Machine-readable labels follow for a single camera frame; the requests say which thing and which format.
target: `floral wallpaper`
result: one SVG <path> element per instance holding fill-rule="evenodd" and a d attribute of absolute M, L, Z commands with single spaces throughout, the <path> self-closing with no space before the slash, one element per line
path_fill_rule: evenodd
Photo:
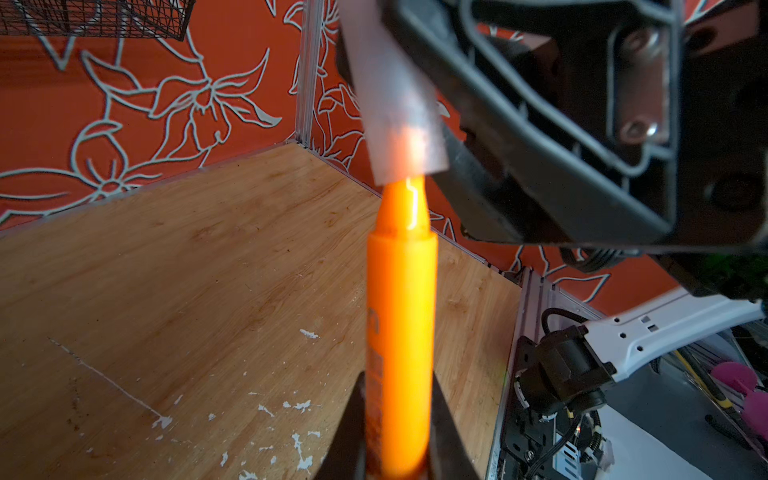
<path fill-rule="evenodd" d="M 301 17 L 220 0 L 184 41 L 1 37 L 0 229 L 291 138 Z"/>
<path fill-rule="evenodd" d="M 721 0 L 688 0 L 685 18 L 692 22 L 705 15 Z M 349 86 L 336 70 L 336 41 L 339 36 L 339 11 L 336 0 L 326 0 L 323 12 L 320 56 L 317 65 L 316 98 L 311 149 L 349 176 L 373 187 L 373 176 L 365 146 L 365 134 L 358 104 Z M 512 40 L 519 32 L 484 27 L 489 35 Z M 439 111 L 452 130 L 458 129 L 458 113 L 440 100 Z M 648 257 L 631 258 L 609 270 L 585 275 L 565 266 L 559 250 L 550 247 L 496 245 L 467 240 L 457 234 L 460 220 L 431 180 L 427 197 L 432 225 L 449 240 L 481 257 L 489 267 L 512 276 L 524 266 L 534 268 L 553 283 L 561 285 L 576 298 L 611 315 L 636 306 L 673 289 L 677 283 Z"/>

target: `orange highlighter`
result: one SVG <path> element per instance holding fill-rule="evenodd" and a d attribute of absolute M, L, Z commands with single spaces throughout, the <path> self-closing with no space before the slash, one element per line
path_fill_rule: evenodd
<path fill-rule="evenodd" d="M 426 473 L 437 245 L 424 176 L 385 185 L 368 236 L 366 470 L 374 478 Z"/>

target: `metal mesh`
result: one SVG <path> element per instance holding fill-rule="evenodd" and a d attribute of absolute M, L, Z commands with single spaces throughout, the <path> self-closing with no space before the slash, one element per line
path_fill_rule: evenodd
<path fill-rule="evenodd" d="M 0 35 L 176 38 L 195 0 L 0 0 Z"/>

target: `wood grain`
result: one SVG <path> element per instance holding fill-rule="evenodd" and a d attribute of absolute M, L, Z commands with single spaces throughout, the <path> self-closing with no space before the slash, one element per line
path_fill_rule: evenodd
<path fill-rule="evenodd" d="M 311 477 L 363 368 L 378 203 L 287 145 L 1 238 L 3 478 Z M 483 472 L 519 289 L 442 240 L 438 292 Z"/>

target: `pink object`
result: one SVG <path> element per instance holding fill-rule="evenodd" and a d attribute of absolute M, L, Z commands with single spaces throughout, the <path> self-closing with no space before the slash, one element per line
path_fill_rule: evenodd
<path fill-rule="evenodd" d="M 755 391 L 757 374 L 741 363 L 725 362 L 713 368 L 711 375 L 745 395 L 741 417 L 757 435 L 768 440 L 768 393 Z"/>
<path fill-rule="evenodd" d="M 721 363 L 712 369 L 711 375 L 742 395 L 747 395 L 757 387 L 757 374 L 742 363 Z"/>

